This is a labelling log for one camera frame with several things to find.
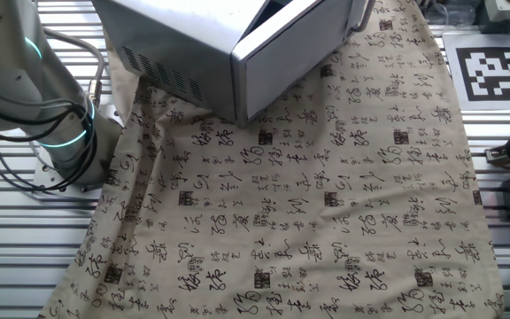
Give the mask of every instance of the calligraphy print fabric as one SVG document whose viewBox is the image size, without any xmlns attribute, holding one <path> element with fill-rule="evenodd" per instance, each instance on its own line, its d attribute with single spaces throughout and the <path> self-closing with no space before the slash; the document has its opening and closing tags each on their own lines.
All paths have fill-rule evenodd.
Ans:
<svg viewBox="0 0 510 319">
<path fill-rule="evenodd" d="M 493 318 L 458 101 L 411 1 L 241 129 L 141 80 L 41 317 Z"/>
</svg>

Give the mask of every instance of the metal bracket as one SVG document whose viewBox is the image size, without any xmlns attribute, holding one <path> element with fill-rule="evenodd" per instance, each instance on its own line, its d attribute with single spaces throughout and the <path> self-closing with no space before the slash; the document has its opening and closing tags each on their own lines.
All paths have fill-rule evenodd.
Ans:
<svg viewBox="0 0 510 319">
<path fill-rule="evenodd" d="M 375 0 L 369 0 L 367 3 L 367 7 L 365 8 L 365 12 L 363 13 L 363 18 L 361 19 L 361 23 L 357 26 L 350 26 L 350 19 L 348 18 L 347 26 L 345 26 L 345 39 L 347 40 L 350 35 L 353 35 L 356 32 L 361 32 L 365 30 L 367 24 L 369 23 L 369 19 L 371 18 L 371 13 L 373 12 L 373 8 L 375 7 Z"/>
<path fill-rule="evenodd" d="M 39 155 L 43 160 L 47 163 L 50 163 L 49 154 L 41 147 L 38 150 Z M 46 185 L 50 186 L 56 183 L 60 183 L 63 180 L 62 176 L 51 169 L 48 169 L 46 166 L 41 163 L 40 160 L 36 161 L 36 169 L 35 169 L 35 177 L 33 179 L 33 183 L 35 185 Z M 80 185 L 70 185 L 65 187 L 60 191 L 48 191 L 47 193 L 43 193 L 40 191 L 34 191 L 33 196 L 39 200 L 45 201 L 97 201 L 102 194 L 102 185 L 95 186 L 80 186 Z"/>
</svg>

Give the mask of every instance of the black cable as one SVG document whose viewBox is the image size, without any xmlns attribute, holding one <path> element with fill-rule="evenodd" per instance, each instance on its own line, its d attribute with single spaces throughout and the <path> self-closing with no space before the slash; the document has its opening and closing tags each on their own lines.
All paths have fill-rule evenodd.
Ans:
<svg viewBox="0 0 510 319">
<path fill-rule="evenodd" d="M 49 129 L 47 129 L 46 131 L 42 132 L 41 134 L 39 134 L 37 136 L 22 138 L 22 137 L 10 137 L 10 136 L 0 135 L 0 139 L 2 139 L 2 140 L 6 140 L 6 141 L 10 141 L 10 142 L 30 142 L 30 141 L 41 139 L 43 137 L 50 135 L 58 127 L 58 125 L 60 125 L 60 123 L 66 118 L 66 116 L 68 116 L 69 113 L 76 113 L 78 115 L 78 117 L 80 119 L 82 119 L 81 124 L 82 124 L 84 130 L 86 130 L 88 132 L 85 136 L 86 146 L 88 145 L 88 143 L 91 143 L 91 146 L 88 149 L 86 149 L 86 151 L 84 151 L 84 153 L 81 155 L 78 164 L 73 168 L 73 172 L 67 178 L 65 178 L 62 182 L 57 183 L 53 186 L 41 187 L 40 185 L 34 185 L 34 184 L 22 179 L 20 176 L 14 174 L 10 170 L 7 163 L 4 161 L 3 156 L 1 155 L 1 152 L 0 152 L 0 160 L 1 160 L 2 164 L 4 164 L 5 168 L 7 169 L 7 172 L 8 172 L 7 174 L 12 174 L 13 176 L 15 176 L 15 178 L 18 179 L 18 181 L 20 181 L 26 185 L 29 185 L 31 187 L 29 188 L 29 187 L 25 187 L 23 185 L 19 185 L 19 184 L 15 183 L 11 179 L 9 179 L 7 176 L 5 176 L 5 172 L 3 172 L 1 170 L 1 168 L 0 168 L 0 176 L 2 176 L 6 182 L 10 183 L 11 185 L 13 185 L 23 191 L 54 191 L 54 190 L 60 190 L 64 187 L 69 186 L 72 183 L 74 183 L 78 178 L 80 178 L 88 170 L 88 168 L 91 165 L 91 162 L 93 161 L 93 159 L 95 158 L 96 152 L 97 152 L 97 136 L 94 132 L 94 127 L 92 126 L 92 120 L 89 117 L 89 113 L 86 111 L 87 110 L 83 106 L 72 103 L 70 106 L 68 106 L 68 109 L 66 111 L 62 112 L 61 114 L 54 116 L 52 118 L 46 119 L 46 120 L 41 120 L 41 121 L 15 119 L 15 118 L 12 118 L 10 116 L 0 113 L 0 119 L 5 120 L 5 121 L 11 121 L 11 122 L 18 123 L 18 124 L 24 124 L 24 125 L 41 125 L 41 124 L 47 124 L 47 123 L 51 123 L 51 122 L 55 121 Z"/>
<path fill-rule="evenodd" d="M 2 161 L 2 163 L 4 164 L 5 168 L 7 168 L 7 171 L 8 171 L 8 174 L 12 174 L 13 176 L 15 176 L 19 181 L 21 181 L 22 183 L 26 184 L 26 185 L 29 185 L 31 186 L 30 188 L 28 187 L 25 187 L 25 186 L 22 186 L 22 185 L 18 185 L 16 183 L 14 183 L 13 181 L 11 181 L 9 178 L 7 178 L 7 176 L 5 176 L 5 172 L 3 172 L 1 169 L 0 169 L 0 175 L 3 177 L 3 179 L 10 183 L 11 185 L 15 186 L 15 187 L 18 187 L 19 189 L 22 189 L 23 191 L 54 191 L 54 190 L 60 190 L 61 188 L 64 188 L 70 184 L 72 184 L 73 182 L 75 182 L 78 178 L 80 178 L 80 176 L 82 174 L 84 174 L 89 166 L 91 165 L 91 162 L 92 160 L 94 159 L 95 155 L 96 155 L 96 152 L 97 152 L 97 137 L 96 137 L 96 134 L 94 134 L 95 132 L 93 131 L 94 128 L 92 126 L 92 120 L 90 119 L 89 117 L 89 114 L 86 113 L 86 112 L 78 112 L 79 110 L 75 110 L 73 109 L 73 112 L 75 113 L 78 113 L 78 115 L 82 118 L 83 117 L 83 121 L 81 122 L 82 123 L 82 126 L 85 130 L 87 130 L 89 132 L 89 134 L 86 135 L 85 137 L 85 142 L 86 142 L 86 145 L 88 145 L 88 143 L 92 143 L 91 147 L 89 149 L 87 149 L 82 155 L 81 155 L 81 159 L 80 161 L 78 162 L 78 164 L 76 165 L 76 167 L 73 169 L 73 172 L 67 177 L 65 178 L 62 182 L 60 183 L 57 183 L 53 186 L 50 186 L 50 187 L 41 187 L 39 185 L 33 185 L 32 183 L 28 182 L 28 181 L 25 181 L 24 179 L 22 179 L 20 176 L 18 175 L 15 175 L 11 170 L 10 168 L 6 165 L 6 162 L 4 161 L 3 159 L 3 156 L 1 155 L 1 152 L 0 152 L 0 160 Z M 47 132 L 45 133 L 51 133 L 53 129 L 49 129 Z"/>
<path fill-rule="evenodd" d="M 82 105 L 79 105 L 79 104 L 72 104 L 70 106 L 68 106 L 68 112 L 71 113 L 73 111 L 71 111 L 73 108 L 75 107 L 79 107 L 81 108 L 84 112 L 86 111 L 86 109 L 84 108 L 84 106 Z M 23 125 L 41 125 L 41 124 L 48 124 L 48 123 L 51 123 L 53 121 L 57 121 L 59 120 L 61 117 L 63 117 L 65 115 L 65 113 L 61 113 L 59 115 L 56 115 L 54 117 L 51 117 L 51 118 L 48 118 L 46 120 L 38 120 L 38 121 L 33 121 L 33 120 L 22 120 L 22 119 L 15 119 L 15 118 L 12 118 L 11 116 L 8 116 L 8 115 L 5 115 L 5 114 L 1 114 L 0 113 L 0 119 L 1 120 L 5 120 L 5 121 L 11 121 L 13 123 L 17 123 L 17 124 L 23 124 Z"/>
<path fill-rule="evenodd" d="M 91 127 L 91 120 L 89 118 L 86 118 L 85 119 L 87 122 L 88 122 L 88 126 Z M 42 191 L 42 192 L 45 192 L 45 191 L 55 191 L 55 190 L 60 190 L 62 188 L 65 188 L 66 186 L 69 186 L 71 185 L 72 183 L 74 183 L 78 178 L 80 178 L 80 176 L 82 174 L 84 174 L 89 166 L 91 165 L 91 162 L 93 161 L 93 159 L 95 158 L 96 156 L 96 152 L 97 152 L 97 136 L 95 134 L 91 134 L 93 136 L 92 140 L 89 140 L 89 137 L 86 139 L 86 143 L 92 143 L 92 147 L 90 147 L 91 149 L 91 154 L 88 156 L 84 156 L 84 154 L 87 154 L 87 152 L 89 151 L 86 151 L 82 154 L 81 156 L 81 160 L 79 161 L 79 163 L 82 163 L 82 165 L 78 165 L 76 168 L 73 169 L 73 173 L 70 174 L 67 178 L 65 178 L 62 182 L 60 183 L 57 183 L 53 186 L 50 186 L 50 187 L 41 187 L 40 185 L 34 185 L 32 183 L 30 183 L 29 181 L 26 181 L 24 180 L 23 178 L 21 178 L 20 176 L 16 175 L 14 172 L 12 172 L 12 170 L 9 168 L 9 166 L 7 165 L 7 163 L 5 162 L 2 154 L 1 154 L 1 151 L 0 151 L 0 161 L 2 162 L 2 164 L 5 166 L 5 168 L 7 169 L 7 174 L 11 174 L 13 175 L 18 181 L 26 184 L 26 185 L 29 185 L 31 186 L 30 188 L 28 187 L 25 187 L 23 185 L 19 185 L 19 184 L 16 184 L 14 181 L 12 181 L 11 179 L 9 179 L 7 176 L 5 176 L 5 172 L 3 172 L 0 168 L 0 176 L 3 177 L 3 179 L 10 183 L 11 185 L 23 190 L 23 191 Z"/>
<path fill-rule="evenodd" d="M 11 136 L 0 135 L 0 139 L 2 139 L 4 141 L 9 141 L 9 142 L 15 142 L 15 143 L 36 141 L 36 140 L 39 140 L 41 138 L 44 138 L 44 137 L 50 135 L 50 133 L 52 133 L 58 127 L 58 125 L 60 125 L 60 123 L 66 118 L 66 116 L 68 116 L 69 113 L 77 113 L 79 117 L 82 117 L 85 112 L 86 112 L 86 110 L 83 108 L 83 106 L 71 105 L 68 107 L 67 111 L 62 112 L 61 114 L 59 114 L 57 116 L 54 116 L 47 120 L 42 120 L 42 121 L 26 121 L 26 120 L 14 119 L 7 115 L 0 114 L 0 119 L 2 119 L 2 120 L 10 121 L 10 122 L 17 123 L 17 124 L 24 124 L 24 125 L 41 125 L 41 124 L 48 124 L 48 123 L 55 121 L 54 124 L 52 124 L 52 126 L 49 129 L 47 129 L 46 131 L 44 131 L 41 134 L 36 135 L 36 136 L 11 137 Z"/>
</svg>

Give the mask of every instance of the table surface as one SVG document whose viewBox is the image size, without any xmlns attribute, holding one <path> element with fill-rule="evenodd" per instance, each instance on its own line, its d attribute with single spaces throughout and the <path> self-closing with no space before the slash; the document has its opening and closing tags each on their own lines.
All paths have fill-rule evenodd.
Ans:
<svg viewBox="0 0 510 319">
<path fill-rule="evenodd" d="M 104 35 L 90 1 L 39 1 L 44 26 L 75 35 L 96 46 L 107 62 Z M 476 31 L 450 31 L 473 34 Z M 443 54 L 444 44 L 437 38 Z M 50 40 L 68 70 L 84 89 L 88 88 L 97 61 L 91 54 L 67 43 Z M 111 78 L 103 77 L 102 112 L 114 110 Z M 479 182 L 485 215 L 490 227 L 499 273 L 505 287 L 506 315 L 510 318 L 510 222 L 501 221 L 499 184 L 510 171 L 488 165 L 483 150 L 504 144 L 510 138 L 510 110 L 464 111 L 470 150 Z M 3 154 L 11 168 L 33 179 L 36 157 L 28 144 L 4 143 Z M 0 177 L 0 317 L 35 318 L 86 234 L 95 201 L 40 202 L 17 191 Z"/>
</svg>

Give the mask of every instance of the box vent grille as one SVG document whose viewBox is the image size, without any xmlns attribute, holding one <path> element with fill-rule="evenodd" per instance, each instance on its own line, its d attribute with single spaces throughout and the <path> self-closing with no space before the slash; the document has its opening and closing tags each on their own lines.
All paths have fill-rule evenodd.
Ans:
<svg viewBox="0 0 510 319">
<path fill-rule="evenodd" d="M 192 79 L 188 79 L 188 82 L 190 84 L 190 91 L 192 92 L 192 97 L 198 101 L 202 101 L 203 100 L 202 90 L 200 89 L 200 85 Z"/>
<path fill-rule="evenodd" d="M 202 89 L 200 88 L 200 84 L 192 79 L 186 78 L 182 76 L 182 74 L 172 71 L 165 66 L 161 65 L 159 62 L 152 62 L 149 58 L 136 54 L 139 58 L 135 57 L 135 53 L 131 51 L 131 49 L 123 47 L 125 51 L 125 55 L 127 56 L 127 60 L 131 64 L 131 66 L 139 72 L 144 72 L 152 79 L 161 80 L 163 84 L 167 86 L 174 86 L 176 89 L 182 94 L 188 95 L 190 91 L 190 95 L 192 98 L 196 99 L 198 102 L 204 102 L 204 96 L 202 95 Z"/>
<path fill-rule="evenodd" d="M 173 77 L 174 77 L 174 83 L 176 84 L 176 88 L 184 93 L 184 94 L 188 94 L 188 92 L 186 91 L 186 84 L 184 83 L 184 78 L 182 78 L 182 75 L 179 74 L 178 72 L 175 72 L 173 71 Z"/>
<path fill-rule="evenodd" d="M 127 56 L 127 59 L 129 60 L 129 63 L 131 64 L 131 66 L 141 72 L 141 67 L 139 67 L 139 63 L 137 63 L 137 59 L 135 58 L 135 54 L 133 54 L 133 52 L 126 48 L 126 47 L 123 47 L 123 50 L 125 51 L 125 55 Z"/>
<path fill-rule="evenodd" d="M 139 59 L 141 60 L 141 65 L 144 67 L 145 72 L 153 79 L 157 79 L 157 75 L 155 71 L 152 69 L 151 63 L 149 59 L 139 54 Z"/>
<path fill-rule="evenodd" d="M 170 81 L 170 75 L 168 75 L 168 71 L 166 70 L 165 66 L 156 62 L 155 66 L 157 67 L 158 75 L 160 75 L 160 80 L 162 80 L 164 84 L 172 86 L 173 83 Z"/>
</svg>

